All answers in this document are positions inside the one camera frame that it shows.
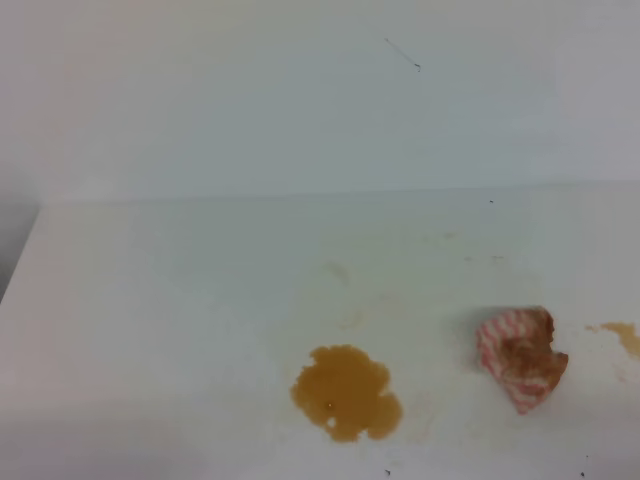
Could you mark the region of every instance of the white wall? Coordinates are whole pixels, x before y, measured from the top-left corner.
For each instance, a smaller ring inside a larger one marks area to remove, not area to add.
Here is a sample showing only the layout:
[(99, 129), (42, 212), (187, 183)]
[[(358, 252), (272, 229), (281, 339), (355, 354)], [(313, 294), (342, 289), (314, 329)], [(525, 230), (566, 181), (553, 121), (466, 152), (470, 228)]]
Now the white wall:
[(0, 158), (45, 200), (637, 179), (639, 5), (7, 0)]

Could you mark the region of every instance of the dried stain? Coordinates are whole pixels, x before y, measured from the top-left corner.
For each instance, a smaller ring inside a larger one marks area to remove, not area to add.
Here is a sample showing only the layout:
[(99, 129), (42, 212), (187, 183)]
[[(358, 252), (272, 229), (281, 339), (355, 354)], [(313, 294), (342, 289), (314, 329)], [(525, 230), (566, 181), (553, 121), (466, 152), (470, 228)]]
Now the dried stain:
[(314, 365), (304, 367), (291, 398), (314, 425), (336, 442), (355, 442), (362, 432), (373, 440), (391, 434), (402, 406), (387, 390), (389, 370), (351, 345), (320, 347)]
[(337, 280), (342, 283), (342, 286), (348, 287), (351, 282), (351, 276), (349, 270), (344, 265), (340, 265), (336, 262), (327, 262), (324, 264), (324, 268), (327, 272), (333, 275)]

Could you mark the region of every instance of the brown liquid spill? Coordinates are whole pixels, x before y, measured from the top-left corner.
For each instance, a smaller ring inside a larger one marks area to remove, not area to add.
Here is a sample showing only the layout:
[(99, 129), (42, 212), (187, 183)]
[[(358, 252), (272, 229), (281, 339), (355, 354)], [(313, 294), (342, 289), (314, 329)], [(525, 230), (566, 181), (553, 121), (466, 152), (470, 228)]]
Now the brown liquid spill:
[(355, 442), (360, 433), (379, 440), (402, 417), (396, 396), (387, 392), (389, 370), (351, 345), (320, 347), (314, 365), (304, 367), (291, 398), (314, 425), (336, 442)]
[[(586, 327), (587, 330), (597, 332), (597, 327)], [(636, 335), (636, 326), (633, 323), (603, 323), (599, 328), (609, 330), (618, 335), (620, 345), (627, 351), (627, 353), (640, 359), (640, 337)]]

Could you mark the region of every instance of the syrup spill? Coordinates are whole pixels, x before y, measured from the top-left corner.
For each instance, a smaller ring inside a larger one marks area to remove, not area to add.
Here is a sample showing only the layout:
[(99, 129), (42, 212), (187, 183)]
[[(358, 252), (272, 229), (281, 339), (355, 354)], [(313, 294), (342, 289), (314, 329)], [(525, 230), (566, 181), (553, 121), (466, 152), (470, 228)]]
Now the syrup spill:
[(586, 327), (591, 332), (597, 332), (600, 329), (609, 330), (618, 335), (620, 345), (627, 351), (629, 356), (635, 360), (640, 360), (640, 337), (636, 335), (636, 326), (632, 323), (603, 323), (599, 327)]
[(379, 440), (393, 432), (402, 406), (387, 391), (389, 370), (351, 345), (316, 348), (291, 387), (293, 402), (336, 442), (355, 442), (367, 432)]

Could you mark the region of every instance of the white table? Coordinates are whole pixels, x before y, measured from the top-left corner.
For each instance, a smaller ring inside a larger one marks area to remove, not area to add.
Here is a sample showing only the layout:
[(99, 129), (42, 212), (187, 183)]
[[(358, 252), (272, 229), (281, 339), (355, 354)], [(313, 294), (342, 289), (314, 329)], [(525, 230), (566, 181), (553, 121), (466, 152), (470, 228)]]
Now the white table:
[[(0, 306), (0, 478), (640, 478), (640, 186), (45, 208)], [(545, 305), (569, 368), (520, 417), (474, 366)], [(335, 444), (288, 389), (353, 344), (404, 407)]]

